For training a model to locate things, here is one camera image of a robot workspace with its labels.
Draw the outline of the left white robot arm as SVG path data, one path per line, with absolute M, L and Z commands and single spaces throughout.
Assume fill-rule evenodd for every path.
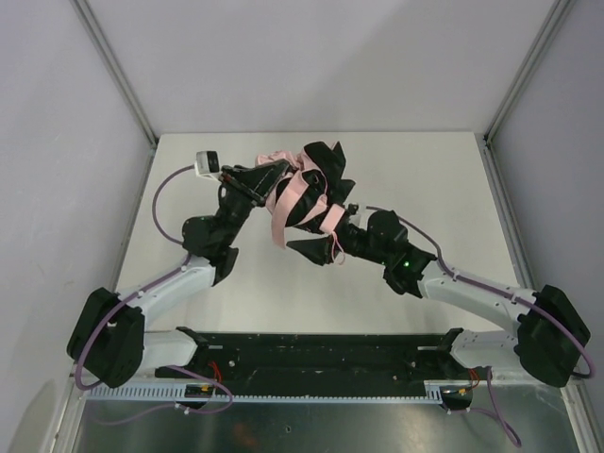
M 231 273 L 239 254 L 233 247 L 238 233 L 252 209 L 265 206 L 290 168 L 285 159 L 253 168 L 223 166 L 217 211 L 183 223 L 179 240 L 186 252 L 183 262 L 126 294 L 98 288 L 88 296 L 67 344 L 78 389 L 95 387 L 83 382 L 83 372 L 91 373 L 99 384 L 117 388 L 142 370 L 183 366 L 192 360 L 197 349 L 194 337 L 179 329 L 151 332 L 149 326 Z

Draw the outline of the aluminium frame post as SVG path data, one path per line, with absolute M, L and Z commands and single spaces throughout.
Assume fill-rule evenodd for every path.
M 511 85 L 499 103 L 493 119 L 483 133 L 482 138 L 488 146 L 492 145 L 501 128 L 512 114 L 521 95 L 529 86 L 546 52 L 551 47 L 576 3 L 574 0 L 556 0 L 553 2 L 516 71 Z
M 152 149 L 158 146 L 159 138 L 144 112 L 139 97 L 133 90 L 122 64 L 118 60 L 103 27 L 96 17 L 90 3 L 85 0 L 71 0 L 75 14 L 86 31 L 89 39 L 106 68 L 115 88 L 123 98 L 134 122 Z

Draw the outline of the aluminium frame rail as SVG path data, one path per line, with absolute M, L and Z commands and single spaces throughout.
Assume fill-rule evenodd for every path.
M 512 299 L 527 310 L 520 315 L 518 345 L 513 351 L 531 377 L 551 387 L 563 388 L 582 377 L 575 371 L 581 358 L 578 348 L 587 344 L 591 333 L 562 290 L 551 285 L 536 288 L 495 154 L 485 138 L 478 136 L 477 142 L 514 272 L 521 286 L 528 288 L 527 296 Z

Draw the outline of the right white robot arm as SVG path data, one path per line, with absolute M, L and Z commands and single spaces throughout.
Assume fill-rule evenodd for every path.
M 346 214 L 333 233 L 287 245 L 317 265 L 337 256 L 379 264 L 395 293 L 446 303 L 496 325 L 490 332 L 464 330 L 452 341 L 450 355 L 466 368 L 521 368 L 555 388 L 594 375 L 585 351 L 591 333 L 563 290 L 513 287 L 464 272 L 446 263 L 440 248 L 428 252 L 415 246 L 408 238 L 411 223 L 394 211 L 370 211 L 366 227 Z M 577 369 L 583 360 L 585 373 Z

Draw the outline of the right aluminium frame post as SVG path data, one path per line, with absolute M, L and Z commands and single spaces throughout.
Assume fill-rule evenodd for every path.
M 553 2 L 516 71 L 511 85 L 499 103 L 493 119 L 483 133 L 482 138 L 488 146 L 492 145 L 501 128 L 512 114 L 521 95 L 529 86 L 546 52 L 551 47 L 576 3 L 574 0 L 556 0 Z

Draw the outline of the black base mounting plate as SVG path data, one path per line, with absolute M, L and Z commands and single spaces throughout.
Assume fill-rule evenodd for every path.
M 268 334 L 195 332 L 197 350 L 181 376 L 213 378 L 236 396 L 403 397 L 425 395 L 428 380 L 469 383 L 485 368 L 451 355 L 461 334 Z

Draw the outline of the left aluminium frame post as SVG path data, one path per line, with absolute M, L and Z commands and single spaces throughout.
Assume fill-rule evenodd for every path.
M 123 98 L 134 122 L 152 149 L 158 146 L 159 138 L 144 112 L 139 97 L 133 90 L 122 64 L 118 60 L 103 27 L 96 17 L 90 3 L 85 0 L 71 0 L 75 14 L 86 31 L 89 39 L 106 68 L 115 88 Z

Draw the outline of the pink folding umbrella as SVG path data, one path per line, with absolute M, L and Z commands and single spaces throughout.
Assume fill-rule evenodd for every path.
M 273 242 L 330 237 L 344 216 L 344 201 L 355 186 L 343 178 L 346 158 L 342 144 L 306 144 L 302 151 L 276 151 L 258 155 L 255 166 L 287 160 L 291 168 L 269 194 L 265 207 L 270 212 Z

